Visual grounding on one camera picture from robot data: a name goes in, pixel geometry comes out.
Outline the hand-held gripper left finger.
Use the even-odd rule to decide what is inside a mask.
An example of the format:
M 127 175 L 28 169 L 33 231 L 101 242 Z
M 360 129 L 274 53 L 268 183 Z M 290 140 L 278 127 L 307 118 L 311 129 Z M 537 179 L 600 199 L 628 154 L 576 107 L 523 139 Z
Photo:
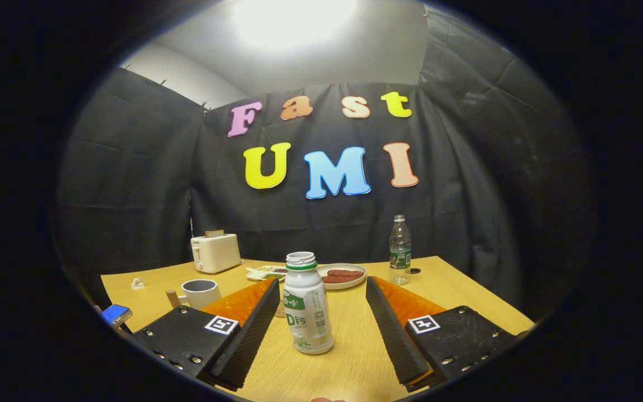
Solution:
M 180 305 L 133 339 L 187 376 L 230 391 L 243 387 L 279 306 L 279 280 L 268 278 L 203 309 Z

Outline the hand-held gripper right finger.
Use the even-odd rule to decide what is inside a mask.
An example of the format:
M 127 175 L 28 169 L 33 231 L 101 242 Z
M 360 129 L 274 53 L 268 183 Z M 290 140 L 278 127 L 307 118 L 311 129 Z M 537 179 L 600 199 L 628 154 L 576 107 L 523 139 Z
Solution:
M 446 309 L 379 277 L 367 279 L 366 300 L 409 392 L 454 380 L 521 339 L 469 306 Z

